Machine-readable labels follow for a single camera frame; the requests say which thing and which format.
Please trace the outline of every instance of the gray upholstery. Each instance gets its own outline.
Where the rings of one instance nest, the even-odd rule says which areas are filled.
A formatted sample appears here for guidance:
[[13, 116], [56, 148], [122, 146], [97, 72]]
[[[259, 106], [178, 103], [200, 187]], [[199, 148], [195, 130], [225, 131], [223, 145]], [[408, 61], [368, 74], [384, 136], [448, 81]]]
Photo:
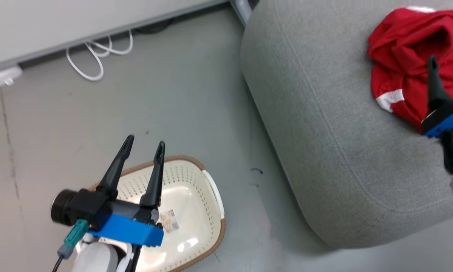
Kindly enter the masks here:
[[[453, 8], [453, 0], [422, 5]], [[376, 246], [453, 216], [442, 148], [370, 92], [367, 39], [412, 1], [262, 0], [242, 71], [312, 229], [341, 248]]]

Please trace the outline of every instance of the white plastic basket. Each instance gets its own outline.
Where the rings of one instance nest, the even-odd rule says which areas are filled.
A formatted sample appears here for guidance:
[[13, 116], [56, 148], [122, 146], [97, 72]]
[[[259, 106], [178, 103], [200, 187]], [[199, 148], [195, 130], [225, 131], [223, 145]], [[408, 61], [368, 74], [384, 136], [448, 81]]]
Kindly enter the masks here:
[[[139, 203], [153, 163], [124, 170], [118, 199]], [[137, 272], [178, 272], [212, 254], [225, 233], [223, 203], [204, 166], [187, 156], [166, 157], [159, 221], [164, 225], [161, 247], [143, 247]], [[101, 239], [126, 250], [118, 241]]]

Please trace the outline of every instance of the label sticker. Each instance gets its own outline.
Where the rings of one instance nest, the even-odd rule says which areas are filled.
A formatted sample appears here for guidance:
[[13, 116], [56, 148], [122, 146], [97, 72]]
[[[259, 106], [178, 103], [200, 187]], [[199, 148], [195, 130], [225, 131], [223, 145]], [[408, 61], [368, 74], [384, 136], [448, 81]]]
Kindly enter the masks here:
[[178, 221], [176, 220], [176, 215], [173, 210], [167, 210], [159, 214], [159, 221], [162, 224], [163, 230], [166, 233], [171, 233], [179, 229]]

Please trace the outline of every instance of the gray floor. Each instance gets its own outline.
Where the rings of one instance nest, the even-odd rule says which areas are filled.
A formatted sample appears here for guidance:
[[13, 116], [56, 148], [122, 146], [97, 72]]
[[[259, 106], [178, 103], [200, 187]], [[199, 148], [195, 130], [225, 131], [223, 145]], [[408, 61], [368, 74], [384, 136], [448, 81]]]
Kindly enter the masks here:
[[[135, 36], [131, 54], [103, 59], [100, 82], [60, 57], [0, 90], [0, 271], [52, 269], [68, 230], [49, 218], [53, 197], [98, 181], [131, 133], [126, 166], [151, 160], [163, 140], [168, 155], [196, 157], [218, 185], [225, 239], [188, 271], [453, 271], [453, 219], [373, 249], [333, 250], [316, 237], [252, 107], [238, 64], [242, 31], [232, 10], [210, 12]], [[88, 52], [73, 58], [95, 71]]]

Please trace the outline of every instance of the red clothing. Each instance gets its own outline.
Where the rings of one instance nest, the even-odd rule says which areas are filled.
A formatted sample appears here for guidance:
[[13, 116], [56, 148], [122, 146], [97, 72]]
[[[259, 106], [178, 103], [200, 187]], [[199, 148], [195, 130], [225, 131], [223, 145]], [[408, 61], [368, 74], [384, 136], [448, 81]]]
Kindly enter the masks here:
[[428, 112], [427, 61], [430, 55], [437, 58], [439, 75], [446, 92], [453, 98], [453, 10], [394, 10], [368, 41], [368, 55], [376, 62], [371, 88], [385, 110], [421, 128], [421, 121]]

